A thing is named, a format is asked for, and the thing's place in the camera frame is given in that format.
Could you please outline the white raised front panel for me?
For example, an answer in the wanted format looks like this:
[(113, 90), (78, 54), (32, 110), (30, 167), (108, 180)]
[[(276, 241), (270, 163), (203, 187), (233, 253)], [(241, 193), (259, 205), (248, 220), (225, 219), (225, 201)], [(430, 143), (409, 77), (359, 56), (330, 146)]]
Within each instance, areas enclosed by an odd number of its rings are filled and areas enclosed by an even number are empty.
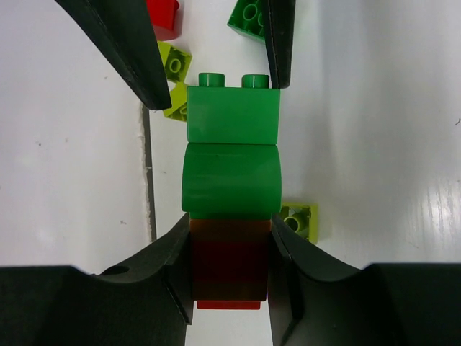
[(54, 1), (1, 3), (1, 264), (99, 273), (150, 241), (141, 104)]

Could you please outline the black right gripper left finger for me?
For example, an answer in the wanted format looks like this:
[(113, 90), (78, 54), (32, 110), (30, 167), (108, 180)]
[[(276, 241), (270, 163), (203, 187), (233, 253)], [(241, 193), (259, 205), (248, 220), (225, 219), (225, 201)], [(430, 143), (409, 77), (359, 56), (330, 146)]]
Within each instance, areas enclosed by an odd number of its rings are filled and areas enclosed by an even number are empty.
[(3, 345), (183, 345), (192, 323), (189, 217), (126, 260), (1, 269)]

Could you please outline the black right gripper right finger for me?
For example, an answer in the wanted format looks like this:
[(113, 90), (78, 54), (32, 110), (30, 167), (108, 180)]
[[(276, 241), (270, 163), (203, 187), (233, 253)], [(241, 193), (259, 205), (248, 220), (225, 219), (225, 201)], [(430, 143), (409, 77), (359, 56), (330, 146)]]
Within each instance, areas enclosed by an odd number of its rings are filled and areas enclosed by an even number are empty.
[(275, 345), (458, 345), (456, 263), (348, 265), (279, 217), (269, 240)]

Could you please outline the dark green 2x2 lego brick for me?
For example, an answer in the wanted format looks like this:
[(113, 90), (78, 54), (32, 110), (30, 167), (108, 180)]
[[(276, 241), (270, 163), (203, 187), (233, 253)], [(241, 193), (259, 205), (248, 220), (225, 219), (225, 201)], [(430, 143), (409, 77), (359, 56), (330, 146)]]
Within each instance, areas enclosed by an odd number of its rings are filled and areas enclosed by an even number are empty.
[(278, 140), (280, 90), (269, 77), (246, 74), (241, 86), (226, 86), (225, 75), (200, 73), (187, 89), (189, 143), (275, 145)]
[(238, 0), (227, 25), (245, 37), (264, 43), (264, 21), (260, 0)]

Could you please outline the dark green curved lego brick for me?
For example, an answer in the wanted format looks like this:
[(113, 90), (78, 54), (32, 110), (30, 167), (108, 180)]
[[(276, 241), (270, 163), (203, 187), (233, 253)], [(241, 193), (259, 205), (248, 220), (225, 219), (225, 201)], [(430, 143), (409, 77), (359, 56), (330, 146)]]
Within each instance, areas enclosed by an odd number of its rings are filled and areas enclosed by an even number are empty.
[(182, 210), (191, 217), (268, 219), (281, 208), (282, 169), (277, 146), (187, 145)]

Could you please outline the red curved lego brick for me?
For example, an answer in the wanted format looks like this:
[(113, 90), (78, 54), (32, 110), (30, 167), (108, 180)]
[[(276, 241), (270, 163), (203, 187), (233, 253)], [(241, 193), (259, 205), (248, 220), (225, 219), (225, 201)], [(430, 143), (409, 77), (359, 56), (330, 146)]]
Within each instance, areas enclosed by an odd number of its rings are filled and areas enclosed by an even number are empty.
[(146, 0), (146, 6), (157, 40), (168, 41), (179, 37), (176, 15), (177, 0)]

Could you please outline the red orange lego stack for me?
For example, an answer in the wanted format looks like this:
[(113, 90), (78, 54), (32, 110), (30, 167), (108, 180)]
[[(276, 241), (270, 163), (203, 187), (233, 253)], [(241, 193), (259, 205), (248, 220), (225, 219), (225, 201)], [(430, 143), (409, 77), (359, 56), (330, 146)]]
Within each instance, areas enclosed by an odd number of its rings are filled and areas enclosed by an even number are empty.
[(190, 220), (192, 299), (198, 309), (261, 308), (271, 228), (270, 220)]

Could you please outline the lime 2x2 lego brick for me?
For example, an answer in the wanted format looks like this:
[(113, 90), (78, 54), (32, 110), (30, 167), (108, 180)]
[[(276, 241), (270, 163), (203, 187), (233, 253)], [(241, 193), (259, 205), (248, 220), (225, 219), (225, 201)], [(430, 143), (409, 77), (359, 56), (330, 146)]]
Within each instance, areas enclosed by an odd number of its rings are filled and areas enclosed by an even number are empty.
[(312, 244), (318, 243), (318, 205), (283, 202), (282, 220), (300, 237)]

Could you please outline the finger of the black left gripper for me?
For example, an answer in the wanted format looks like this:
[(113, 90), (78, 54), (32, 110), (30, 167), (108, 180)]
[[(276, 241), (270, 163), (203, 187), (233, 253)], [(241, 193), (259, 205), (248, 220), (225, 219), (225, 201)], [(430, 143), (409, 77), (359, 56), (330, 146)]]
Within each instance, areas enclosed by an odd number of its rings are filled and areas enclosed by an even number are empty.
[(161, 54), (144, 1), (58, 0), (150, 110), (171, 106)]
[(264, 40), (273, 89), (290, 85), (296, 0), (263, 0)]

